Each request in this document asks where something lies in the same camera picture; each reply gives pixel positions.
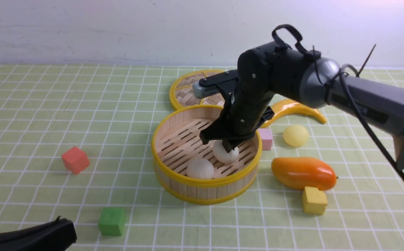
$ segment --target black cable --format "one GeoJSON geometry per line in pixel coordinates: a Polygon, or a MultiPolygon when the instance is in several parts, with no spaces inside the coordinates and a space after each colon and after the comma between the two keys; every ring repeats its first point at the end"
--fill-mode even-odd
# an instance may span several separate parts
{"type": "Polygon", "coordinates": [[[354,110],[354,113],[357,117],[357,119],[359,119],[360,123],[362,124],[362,126],[365,128],[366,132],[368,133],[368,135],[371,137],[371,139],[374,141],[374,143],[376,144],[376,146],[379,148],[379,150],[382,152],[382,154],[385,156],[385,158],[388,160],[388,162],[391,164],[391,166],[393,167],[393,169],[396,171],[396,173],[402,178],[402,180],[404,181],[404,173],[402,173],[402,171],[397,169],[397,164],[396,161],[391,157],[390,153],[387,151],[387,149],[383,146],[383,144],[379,141],[379,139],[377,138],[376,134],[374,134],[373,130],[371,130],[371,127],[369,127],[368,123],[365,121],[365,119],[363,118],[362,114],[360,113],[360,111],[357,108],[356,103],[354,102],[354,99],[352,98],[351,92],[349,91],[349,88],[347,87],[346,84],[346,79],[344,77],[344,73],[346,68],[349,68],[350,70],[352,70],[356,75],[358,75],[359,73],[357,72],[357,70],[350,64],[344,64],[342,67],[340,67],[340,71],[339,71],[339,79],[340,79],[340,83],[342,85],[343,91],[348,99],[348,101],[351,103],[352,109],[354,110]]]}

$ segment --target yellow banana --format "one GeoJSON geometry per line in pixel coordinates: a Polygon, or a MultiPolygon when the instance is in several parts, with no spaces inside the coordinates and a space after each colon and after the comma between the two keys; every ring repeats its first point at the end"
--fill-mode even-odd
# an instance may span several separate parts
{"type": "Polygon", "coordinates": [[[272,110],[274,111],[275,115],[270,120],[264,122],[264,124],[261,125],[261,128],[269,127],[275,120],[290,114],[312,116],[322,124],[327,122],[326,117],[317,109],[312,109],[291,99],[284,99],[275,103],[272,105],[272,110]]]}

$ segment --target red cube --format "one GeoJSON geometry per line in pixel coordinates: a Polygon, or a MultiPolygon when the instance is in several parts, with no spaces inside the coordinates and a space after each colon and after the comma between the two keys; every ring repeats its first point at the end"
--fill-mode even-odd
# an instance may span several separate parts
{"type": "Polygon", "coordinates": [[[90,165],[87,154],[76,146],[63,153],[61,159],[63,160],[65,168],[74,174],[80,173],[90,165]]]}

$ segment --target white bun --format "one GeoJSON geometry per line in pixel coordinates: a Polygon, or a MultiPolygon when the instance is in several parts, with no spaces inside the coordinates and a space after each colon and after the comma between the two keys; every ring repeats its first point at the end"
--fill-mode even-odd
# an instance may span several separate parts
{"type": "Polygon", "coordinates": [[[190,178],[210,179],[215,174],[215,168],[206,159],[193,159],[186,167],[186,175],[190,178]]]}
{"type": "Polygon", "coordinates": [[[224,164],[231,164],[238,159],[239,149],[236,147],[228,153],[222,146],[222,141],[217,140],[213,144],[213,155],[216,159],[218,159],[218,161],[224,164]]]}

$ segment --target grid pattern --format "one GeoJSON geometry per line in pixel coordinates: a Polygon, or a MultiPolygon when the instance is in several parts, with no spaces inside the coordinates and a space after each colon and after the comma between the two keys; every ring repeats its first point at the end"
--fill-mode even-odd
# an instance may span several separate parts
{"type": "MultiPolygon", "coordinates": [[[[208,68],[0,65],[0,232],[61,215],[76,226],[71,251],[404,250],[404,184],[359,121],[333,107],[321,109],[327,124],[295,115],[272,124],[274,146],[237,199],[195,206],[164,191],[153,173],[152,135],[172,112],[170,85],[208,68]],[[306,145],[285,146],[289,124],[309,129],[306,145]],[[79,175],[60,159],[75,145],[91,162],[79,175]],[[302,213],[301,192],[275,180],[276,156],[313,156],[334,168],[339,180],[323,216],[302,213]],[[121,237],[99,233],[108,205],[127,213],[121,237]]],[[[404,88],[404,70],[361,76],[404,88]]],[[[390,137],[375,132],[393,152],[390,137]]]]}

